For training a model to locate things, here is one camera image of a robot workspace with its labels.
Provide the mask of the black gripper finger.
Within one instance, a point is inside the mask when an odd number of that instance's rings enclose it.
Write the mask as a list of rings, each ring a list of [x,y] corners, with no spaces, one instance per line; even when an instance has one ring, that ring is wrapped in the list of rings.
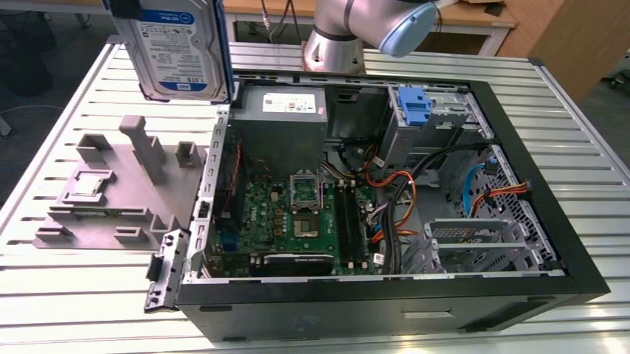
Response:
[[[140,14],[139,0],[114,0],[114,17],[139,17]]]

